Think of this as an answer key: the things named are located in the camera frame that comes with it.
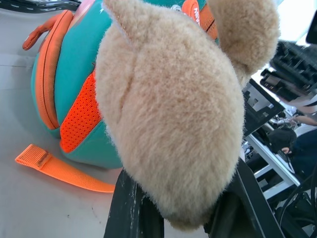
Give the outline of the orange and teal backpack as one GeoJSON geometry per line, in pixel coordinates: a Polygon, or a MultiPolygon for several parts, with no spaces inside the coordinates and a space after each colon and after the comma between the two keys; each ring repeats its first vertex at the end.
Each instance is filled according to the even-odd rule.
{"type": "MultiPolygon", "coordinates": [[[[217,29],[207,0],[144,0],[181,11],[195,20],[214,40],[217,29]]],[[[66,158],[106,169],[121,162],[106,135],[95,94],[95,63],[100,42],[111,25],[103,0],[84,0],[76,12],[64,10],[39,25],[25,40],[29,50],[48,32],[36,55],[31,94],[43,126],[57,139],[66,158]]],[[[15,159],[50,177],[102,193],[114,185],[100,181],[48,151],[30,144],[15,159]]]]}

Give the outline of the black monitor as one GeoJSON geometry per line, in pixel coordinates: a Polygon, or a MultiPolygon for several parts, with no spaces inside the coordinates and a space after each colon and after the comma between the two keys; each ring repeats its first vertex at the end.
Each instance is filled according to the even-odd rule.
{"type": "Polygon", "coordinates": [[[317,18],[314,18],[306,36],[306,42],[317,45],[317,18]]]}

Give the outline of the person in dark clothes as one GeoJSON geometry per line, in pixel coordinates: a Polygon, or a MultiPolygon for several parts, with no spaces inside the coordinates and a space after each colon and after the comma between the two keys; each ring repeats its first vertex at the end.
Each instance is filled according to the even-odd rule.
{"type": "Polygon", "coordinates": [[[286,154],[295,174],[307,179],[317,164],[317,121],[307,116],[293,116],[288,122],[291,125],[310,125],[314,129],[300,135],[290,128],[275,129],[267,136],[267,146],[275,154],[279,151],[286,154]]]}

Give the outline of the white metal frame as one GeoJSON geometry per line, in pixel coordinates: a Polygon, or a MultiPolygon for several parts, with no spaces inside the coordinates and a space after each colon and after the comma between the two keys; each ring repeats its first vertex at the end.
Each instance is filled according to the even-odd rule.
{"type": "Polygon", "coordinates": [[[274,197],[287,188],[295,185],[299,186],[301,183],[293,174],[293,168],[288,166],[280,155],[273,154],[266,146],[260,143],[253,135],[248,135],[245,138],[254,150],[268,163],[267,166],[254,173],[255,178],[259,178],[270,170],[274,170],[282,179],[278,184],[270,187],[263,192],[266,200],[274,197]]]}

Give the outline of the black metal bracket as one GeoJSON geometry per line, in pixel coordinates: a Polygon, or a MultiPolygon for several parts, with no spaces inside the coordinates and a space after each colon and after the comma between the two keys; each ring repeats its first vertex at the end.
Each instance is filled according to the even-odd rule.
{"type": "Polygon", "coordinates": [[[245,102],[244,137],[249,136],[284,111],[284,107],[253,79],[250,79],[243,89],[243,96],[245,102]]]}

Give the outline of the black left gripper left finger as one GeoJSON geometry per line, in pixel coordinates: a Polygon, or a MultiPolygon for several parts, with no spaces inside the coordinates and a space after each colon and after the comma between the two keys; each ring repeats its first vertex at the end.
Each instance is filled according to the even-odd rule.
{"type": "Polygon", "coordinates": [[[104,238],[164,238],[163,217],[125,170],[115,185],[104,238]]]}

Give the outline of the beige plush toy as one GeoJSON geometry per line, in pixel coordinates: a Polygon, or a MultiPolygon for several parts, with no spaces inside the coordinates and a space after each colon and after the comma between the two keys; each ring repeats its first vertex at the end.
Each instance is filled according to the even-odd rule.
{"type": "Polygon", "coordinates": [[[242,89],[273,56],[274,0],[207,0],[216,43],[193,19],[143,0],[104,0],[96,100],[127,173],[179,230],[205,224],[235,173],[242,89]]]}

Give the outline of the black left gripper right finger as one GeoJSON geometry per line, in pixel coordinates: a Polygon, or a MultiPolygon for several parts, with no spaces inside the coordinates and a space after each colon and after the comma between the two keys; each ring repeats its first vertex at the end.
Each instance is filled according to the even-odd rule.
{"type": "Polygon", "coordinates": [[[243,160],[204,230],[208,238],[285,238],[253,172],[243,160]]]}

